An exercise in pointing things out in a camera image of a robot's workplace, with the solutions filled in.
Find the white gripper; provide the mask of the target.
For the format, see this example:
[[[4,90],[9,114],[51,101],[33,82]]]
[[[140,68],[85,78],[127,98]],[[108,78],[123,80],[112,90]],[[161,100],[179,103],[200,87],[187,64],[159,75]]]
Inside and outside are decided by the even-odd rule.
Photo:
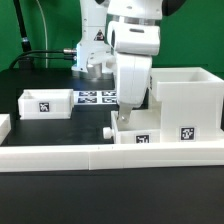
[[[152,57],[159,53],[160,27],[111,21],[107,41],[115,57],[119,119],[128,122],[132,108],[143,102]]]

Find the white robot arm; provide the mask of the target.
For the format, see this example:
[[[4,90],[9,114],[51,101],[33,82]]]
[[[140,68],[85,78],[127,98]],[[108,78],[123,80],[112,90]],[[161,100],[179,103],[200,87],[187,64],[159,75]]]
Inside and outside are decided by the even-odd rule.
[[[72,70],[115,80],[118,119],[142,105],[160,49],[160,21],[186,0],[79,0],[82,37]]]

